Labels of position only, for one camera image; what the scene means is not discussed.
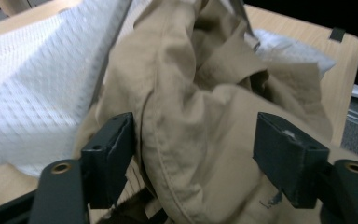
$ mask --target khaki garment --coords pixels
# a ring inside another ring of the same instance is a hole
[[[111,50],[76,155],[108,119],[130,111],[143,181],[172,221],[319,223],[320,205],[262,204],[277,190],[252,159],[257,113],[290,120],[332,149],[330,161],[358,158],[329,145],[316,64],[264,64],[245,29],[220,1],[153,1]]]

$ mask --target khaki shirt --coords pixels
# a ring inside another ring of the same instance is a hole
[[[145,182],[172,221],[319,223],[320,205],[262,204],[278,191],[252,158],[257,113],[290,120],[331,149],[330,161],[358,157],[329,144],[317,65],[261,62],[244,42],[246,26],[220,1],[153,1],[110,52],[76,156],[108,119],[132,112],[130,182]]]

